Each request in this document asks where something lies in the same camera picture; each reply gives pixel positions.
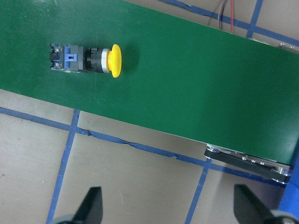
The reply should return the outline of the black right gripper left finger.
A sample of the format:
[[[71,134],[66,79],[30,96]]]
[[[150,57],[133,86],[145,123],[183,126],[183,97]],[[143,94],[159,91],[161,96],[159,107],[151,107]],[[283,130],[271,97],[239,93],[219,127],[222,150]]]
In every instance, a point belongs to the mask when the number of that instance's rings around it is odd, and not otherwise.
[[[102,219],[103,201],[101,187],[91,187],[72,218],[71,224],[100,224]]]

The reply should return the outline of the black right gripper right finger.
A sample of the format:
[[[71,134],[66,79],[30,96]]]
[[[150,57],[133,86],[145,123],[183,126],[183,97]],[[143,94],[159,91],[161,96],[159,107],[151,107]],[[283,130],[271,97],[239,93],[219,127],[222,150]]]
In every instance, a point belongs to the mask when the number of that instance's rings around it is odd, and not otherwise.
[[[270,210],[246,186],[234,186],[234,215],[240,224],[275,224]]]

